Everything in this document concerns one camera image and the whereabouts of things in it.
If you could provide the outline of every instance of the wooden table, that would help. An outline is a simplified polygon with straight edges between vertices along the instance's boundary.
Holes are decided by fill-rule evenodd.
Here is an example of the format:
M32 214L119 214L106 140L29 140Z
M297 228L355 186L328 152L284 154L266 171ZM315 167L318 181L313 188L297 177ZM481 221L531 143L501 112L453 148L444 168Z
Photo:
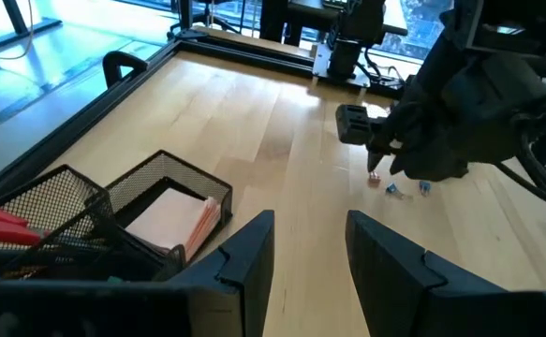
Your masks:
M381 187L371 188L366 150L336 134L335 109L357 94L323 85L309 92L309 84L181 52L53 166L68 163L105 185L164 149L231 183L235 216L207 251L274 209L269 337L368 335L347 264L350 209L506 289L546 289L545 202L487 165L434 183L424 198L417 182L389 175L386 158ZM364 101L372 113L389 103ZM390 182L414 199L387 198Z

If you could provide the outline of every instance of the black clamp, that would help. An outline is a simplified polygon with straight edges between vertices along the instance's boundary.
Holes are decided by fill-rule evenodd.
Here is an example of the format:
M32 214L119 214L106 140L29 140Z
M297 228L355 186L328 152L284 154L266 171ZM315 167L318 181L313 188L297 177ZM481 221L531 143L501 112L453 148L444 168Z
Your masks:
M104 77L106 78L107 87L110 88L117 81L123 79L121 66L133 68L131 71L132 77L136 77L148 69L148 63L137 56L133 56L124 51L111 51L102 59L102 67L104 68Z

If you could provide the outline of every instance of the window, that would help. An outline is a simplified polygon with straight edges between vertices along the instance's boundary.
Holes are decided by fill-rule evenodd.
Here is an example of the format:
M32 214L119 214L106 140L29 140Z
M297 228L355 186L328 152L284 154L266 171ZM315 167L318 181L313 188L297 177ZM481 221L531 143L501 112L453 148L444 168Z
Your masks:
M400 0L408 35L385 35L376 50L424 60L443 30L439 14L453 7L453 0Z
M143 2L146 5L155 7L170 8L171 0L121 0ZM204 3L193 2L194 14L204 10ZM231 0L214 6L214 14L221 17L229 24L239 28L242 21L243 0ZM245 0L245 9L243 11L243 28L259 30L260 13L262 12L262 0Z

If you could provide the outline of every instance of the small blue object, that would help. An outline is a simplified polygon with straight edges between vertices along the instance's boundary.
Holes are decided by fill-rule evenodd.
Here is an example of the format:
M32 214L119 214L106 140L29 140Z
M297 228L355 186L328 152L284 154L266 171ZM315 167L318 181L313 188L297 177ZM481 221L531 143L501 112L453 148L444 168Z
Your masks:
M397 192L397 186L395 185L395 183L391 183L389 186L387 186L385 192L389 194L394 194L395 192Z
M429 193L431 193L431 183L426 181L421 181L419 183L419 189L421 191L421 194L426 197L429 195Z

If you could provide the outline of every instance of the paper stack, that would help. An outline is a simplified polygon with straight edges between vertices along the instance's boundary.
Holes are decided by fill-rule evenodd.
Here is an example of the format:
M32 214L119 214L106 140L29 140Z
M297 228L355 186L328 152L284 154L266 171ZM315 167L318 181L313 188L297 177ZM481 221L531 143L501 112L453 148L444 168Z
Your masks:
M220 219L220 204L208 197L193 198L172 188L166 190L126 231L168 252L181 244L190 260Z

